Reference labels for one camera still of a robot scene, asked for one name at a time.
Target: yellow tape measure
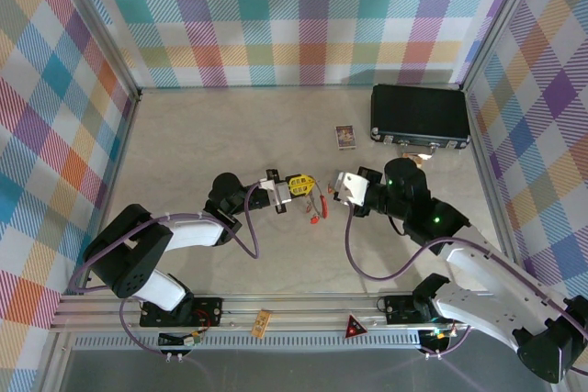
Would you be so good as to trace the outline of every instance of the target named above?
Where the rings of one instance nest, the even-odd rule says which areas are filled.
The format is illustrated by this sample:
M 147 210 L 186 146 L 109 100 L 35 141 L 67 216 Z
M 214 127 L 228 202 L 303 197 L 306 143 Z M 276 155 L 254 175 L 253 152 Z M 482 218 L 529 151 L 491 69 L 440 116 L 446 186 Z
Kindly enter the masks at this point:
M 306 196 L 316 184 L 314 179 L 306 174 L 297 174 L 288 181 L 290 193 L 294 196 Z

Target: metal extrusion bar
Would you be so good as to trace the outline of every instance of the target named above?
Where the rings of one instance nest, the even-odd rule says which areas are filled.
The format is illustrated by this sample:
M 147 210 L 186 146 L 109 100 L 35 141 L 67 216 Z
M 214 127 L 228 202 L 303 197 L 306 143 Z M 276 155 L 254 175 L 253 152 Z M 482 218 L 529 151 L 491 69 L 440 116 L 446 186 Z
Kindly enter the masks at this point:
M 74 335 L 70 332 L 49 334 L 32 391 L 53 392 L 61 389 L 73 344 Z
M 124 83 L 127 90 L 132 94 L 133 99 L 139 100 L 140 88 L 136 84 L 130 73 L 129 66 L 125 63 L 124 57 L 112 39 L 92 0 L 73 0 L 73 4 L 96 39 L 98 46 L 104 52 L 117 77 Z
M 490 25 L 490 31 L 484 38 L 484 41 L 464 78 L 463 89 L 465 91 L 470 90 L 478 76 L 481 75 L 488 65 L 500 37 L 504 33 L 506 27 L 510 24 L 520 3 L 521 0 L 504 0 L 501 10 Z
M 473 149 L 473 158 L 478 169 L 478 175 L 482 183 L 482 189 L 488 202 L 492 223 L 498 236 L 503 253 L 511 259 L 514 263 L 521 265 L 518 249 L 516 247 L 515 236 L 508 219 L 506 210 L 504 209 L 503 200 L 500 196 L 498 184 L 492 174 L 492 165 L 490 164 L 490 156 L 486 151 L 481 139 L 480 128 L 478 122 L 471 110 L 470 102 L 467 100 L 469 126 L 471 128 L 471 145 Z
M 412 84 L 415 87 L 422 87 L 422 88 L 434 88 L 434 89 L 449 89 L 452 91 L 458 91 L 460 88 L 460 84 L 457 83 L 430 83 L 430 84 Z M 331 91 L 338 91 L 338 90 L 349 90 L 351 89 L 366 89 L 371 93 L 371 85 L 357 85 L 357 86 L 350 86 L 348 84 L 327 84 L 324 86 L 298 86 L 298 85 L 278 85 L 274 86 L 273 90 L 276 91 L 292 91 L 295 89 L 303 90 L 305 93 L 308 93 L 312 90 L 331 90 Z M 166 87 L 164 90 L 159 89 L 157 87 L 143 87 L 142 90 L 144 95 L 157 95 L 157 94 L 185 94 L 186 92 L 199 92 L 203 91 L 201 86 L 188 86 L 188 87 Z
M 377 302 L 387 295 L 307 294 L 307 295 L 197 295 L 222 297 L 222 318 L 217 331 L 250 331 L 261 309 L 272 312 L 267 331 L 342 331 L 349 314 L 372 330 L 433 330 L 434 323 L 387 325 Z M 51 325 L 53 332 L 119 331 L 120 299 L 113 296 L 64 296 Z M 186 328 L 141 328 L 139 302 L 130 300 L 124 318 L 132 330 L 185 332 Z
M 133 101 L 130 105 L 130 111 L 127 116 L 127 127 L 125 128 L 125 132 L 122 134 L 122 137 L 120 138 L 119 154 L 117 155 L 117 158 L 114 161 L 114 171 L 112 173 L 112 177 L 110 178 L 110 185 L 108 186 L 107 192 L 104 197 L 105 204 L 102 210 L 102 215 L 100 217 L 98 231 L 103 230 L 108 222 L 108 214 L 110 213 L 110 207 L 112 205 L 112 195 L 114 193 L 114 189 L 119 178 L 120 168 L 124 163 L 125 155 L 127 154 L 127 149 L 129 148 L 130 134 L 132 133 L 133 127 L 135 126 L 135 120 L 137 119 L 137 108 L 139 107 L 140 102 L 141 95 L 139 95 L 139 98 Z

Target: wooden block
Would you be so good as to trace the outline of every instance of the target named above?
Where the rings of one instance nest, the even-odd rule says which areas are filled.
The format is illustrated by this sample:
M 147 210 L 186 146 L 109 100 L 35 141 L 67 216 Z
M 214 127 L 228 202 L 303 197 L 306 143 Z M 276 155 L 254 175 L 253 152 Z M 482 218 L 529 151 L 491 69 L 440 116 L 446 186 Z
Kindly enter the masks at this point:
M 251 335 L 258 339 L 263 339 L 270 317 L 272 317 L 271 312 L 263 310 L 259 311 L 259 314 L 257 314 L 257 318 L 255 319 L 254 328 L 251 330 Z

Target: beige floor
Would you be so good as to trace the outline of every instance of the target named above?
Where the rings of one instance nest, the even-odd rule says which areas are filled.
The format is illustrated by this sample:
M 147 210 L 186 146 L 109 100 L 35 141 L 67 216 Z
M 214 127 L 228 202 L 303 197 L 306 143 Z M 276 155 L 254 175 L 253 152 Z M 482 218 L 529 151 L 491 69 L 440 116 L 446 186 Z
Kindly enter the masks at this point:
M 311 174 L 322 188 L 335 169 L 382 170 L 396 148 L 369 139 L 370 90 L 235 89 L 146 95 L 131 135 L 110 216 L 130 203 L 155 214 L 199 211 L 212 180 L 225 171 L 246 185 L 277 168 L 282 176 Z M 352 124 L 357 149 L 338 151 L 335 125 Z M 439 151 L 424 165 L 434 196 L 461 210 L 493 243 L 496 233 L 470 148 Z M 262 257 L 254 261 L 234 243 L 217 248 L 191 247 L 168 252 L 158 266 L 201 293 L 363 292 L 398 287 L 410 290 L 432 272 L 450 274 L 447 265 L 427 254 L 401 279 L 362 280 L 345 257 L 347 208 L 330 199 L 330 217 L 310 224 L 301 199 L 288 213 L 272 208 L 253 214 Z M 246 228 L 240 236 L 251 244 Z M 354 254 L 372 274 L 388 274 L 418 246 L 394 234 L 378 215 L 355 219 Z M 466 274 L 453 274 L 476 288 Z

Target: colorful checkered pattern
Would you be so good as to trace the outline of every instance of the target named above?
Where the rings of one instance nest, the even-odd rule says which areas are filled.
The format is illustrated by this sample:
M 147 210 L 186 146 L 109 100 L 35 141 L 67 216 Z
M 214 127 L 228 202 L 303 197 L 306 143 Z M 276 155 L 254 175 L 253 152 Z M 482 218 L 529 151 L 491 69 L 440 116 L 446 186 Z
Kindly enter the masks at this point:
M 0 0 L 0 391 L 30 389 L 129 109 L 71 0 Z
M 446 83 L 500 2 L 95 0 L 151 87 Z
M 526 270 L 588 297 L 588 0 L 523 0 L 472 92 Z
M 483 43 L 484 39 L 486 38 L 486 35 L 488 34 L 488 31 L 490 30 L 490 25 L 492 24 L 494 18 L 500 11 L 503 1 L 504 0 L 494 0 L 492 2 L 492 6 L 486 13 L 486 17 L 484 18 L 481 26 L 478 28 L 478 34 L 476 35 L 476 39 L 469 47 L 466 60 L 461 65 L 461 68 L 459 68 L 459 74 L 456 78 L 456 83 L 463 83 L 463 80 L 466 77 L 466 74 L 468 73 L 471 64 L 473 63 L 476 55 L 478 54 L 478 50 L 480 49 L 481 44 Z

